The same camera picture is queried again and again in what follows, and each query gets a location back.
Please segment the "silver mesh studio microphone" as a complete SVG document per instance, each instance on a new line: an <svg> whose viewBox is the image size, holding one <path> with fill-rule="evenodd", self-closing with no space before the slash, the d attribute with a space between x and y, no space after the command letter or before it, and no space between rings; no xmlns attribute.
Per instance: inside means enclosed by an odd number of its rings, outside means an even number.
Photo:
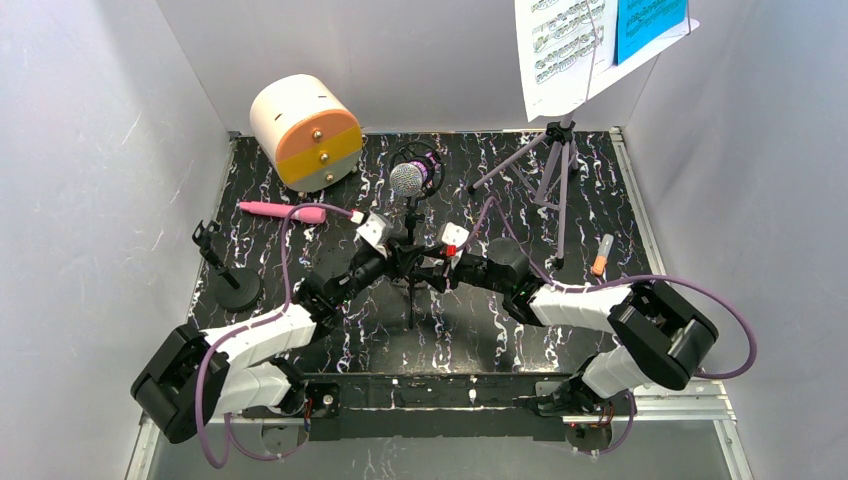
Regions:
<svg viewBox="0 0 848 480"><path fill-rule="evenodd" d="M427 168L421 162L399 163L390 172L390 188L398 196L414 197L421 191L427 174Z"/></svg>

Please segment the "pink microphone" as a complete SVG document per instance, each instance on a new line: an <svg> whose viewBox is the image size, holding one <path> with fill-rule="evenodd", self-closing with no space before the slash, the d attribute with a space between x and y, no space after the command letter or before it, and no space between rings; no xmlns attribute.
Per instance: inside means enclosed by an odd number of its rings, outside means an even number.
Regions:
<svg viewBox="0 0 848 480"><path fill-rule="evenodd" d="M327 212L319 207L305 207L294 212L294 207L288 204L267 203L259 201L242 201L238 207L247 213L273 218L286 218L302 223L320 224L326 221Z"/></svg>

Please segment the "black tripod microphone stand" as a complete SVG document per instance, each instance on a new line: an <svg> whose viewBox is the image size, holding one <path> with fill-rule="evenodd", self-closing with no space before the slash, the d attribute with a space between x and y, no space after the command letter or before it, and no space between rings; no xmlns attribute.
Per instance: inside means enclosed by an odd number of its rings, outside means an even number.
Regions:
<svg viewBox="0 0 848 480"><path fill-rule="evenodd" d="M415 229L425 220L425 215L418 212L418 205L423 201L433 196L443 185L445 174L444 165L438 149L421 140L412 140L401 145L390 157L390 172L393 167L399 163L418 161L424 164L428 174L424 185L418 195L406 199L406 211L404 216L404 228L406 231L406 239L398 240L400 245L409 245L414 248L414 266L410 275L406 280L407 292L409 296L409 318L408 327L414 326L414 302L415 289L419 283L427 283L427 273L432 267L423 267L423 260L426 256L431 256L435 250L431 247L417 245L415 243Z"/></svg>

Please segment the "black round-base mic stand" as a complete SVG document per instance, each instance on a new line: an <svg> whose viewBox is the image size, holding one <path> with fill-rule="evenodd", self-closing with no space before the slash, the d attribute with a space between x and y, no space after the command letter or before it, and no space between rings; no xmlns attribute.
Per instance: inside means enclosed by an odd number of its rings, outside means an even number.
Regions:
<svg viewBox="0 0 848 480"><path fill-rule="evenodd" d="M254 269L230 268L215 252L212 240L220 225L215 221L199 221L191 238L199 254L216 277L213 294L219 306L228 312L238 313L253 308L262 293L262 279Z"/></svg>

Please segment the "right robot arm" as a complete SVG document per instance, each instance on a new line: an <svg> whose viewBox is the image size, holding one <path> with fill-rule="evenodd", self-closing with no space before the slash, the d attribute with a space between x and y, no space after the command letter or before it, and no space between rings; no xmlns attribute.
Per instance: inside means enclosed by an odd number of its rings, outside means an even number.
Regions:
<svg viewBox="0 0 848 480"><path fill-rule="evenodd" d="M606 288L546 281L511 239L499 239L487 257L447 245L427 271L439 291L465 283L501 295L502 308L520 324L617 337L615 349L586 360L551 395L555 402L599 403L647 383L680 391L719 337L716 326L665 280L626 278Z"/></svg>

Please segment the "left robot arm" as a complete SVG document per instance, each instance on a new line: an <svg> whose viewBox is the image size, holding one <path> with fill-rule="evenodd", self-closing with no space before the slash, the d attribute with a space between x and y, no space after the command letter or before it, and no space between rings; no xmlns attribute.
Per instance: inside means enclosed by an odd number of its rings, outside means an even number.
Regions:
<svg viewBox="0 0 848 480"><path fill-rule="evenodd" d="M342 305L382 277L408 275L419 251L364 244L346 267L319 265L289 305L226 327L173 329L132 383L131 397L172 443L197 435L213 417L278 406L294 380L275 356L310 345L339 323Z"/></svg>

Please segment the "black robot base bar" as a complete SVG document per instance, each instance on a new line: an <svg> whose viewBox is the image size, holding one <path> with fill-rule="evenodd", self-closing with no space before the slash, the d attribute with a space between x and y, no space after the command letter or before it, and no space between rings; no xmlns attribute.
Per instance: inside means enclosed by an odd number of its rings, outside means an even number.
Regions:
<svg viewBox="0 0 848 480"><path fill-rule="evenodd" d="M592 424L605 429L630 413L623 395L588 413L569 410L542 417L526 400L545 396L563 374L308 374L310 438L522 437L559 442Z"/></svg>

